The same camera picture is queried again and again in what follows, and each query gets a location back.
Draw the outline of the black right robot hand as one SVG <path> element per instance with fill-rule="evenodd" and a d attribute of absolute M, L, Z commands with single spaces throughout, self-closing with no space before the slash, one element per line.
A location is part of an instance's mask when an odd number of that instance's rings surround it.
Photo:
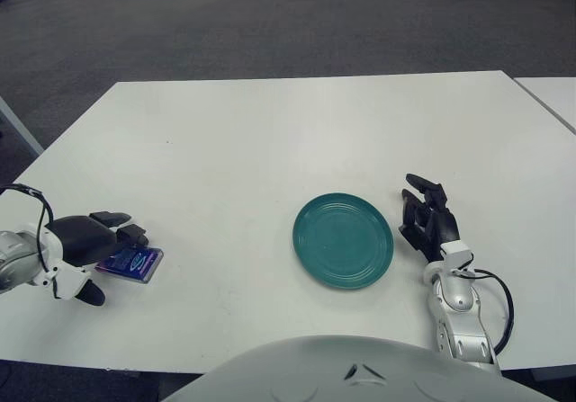
<path fill-rule="evenodd" d="M 424 200 L 407 189 L 401 191 L 403 209 L 399 231 L 430 263 L 442 261 L 441 245 L 460 240 L 455 216 L 446 207 L 443 186 L 416 174 L 406 174 L 406 181 L 424 196 Z"/>

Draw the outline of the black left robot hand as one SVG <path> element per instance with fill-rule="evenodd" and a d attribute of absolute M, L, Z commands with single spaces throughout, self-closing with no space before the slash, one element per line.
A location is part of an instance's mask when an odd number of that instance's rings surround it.
<path fill-rule="evenodd" d="M 146 247 L 146 230 L 131 222 L 131 215 L 98 211 L 87 216 L 68 216 L 47 224 L 48 234 L 58 241 L 53 271 L 52 294 L 55 299 L 78 299 L 101 307 L 104 292 L 93 282 L 88 265 L 134 247 Z"/>

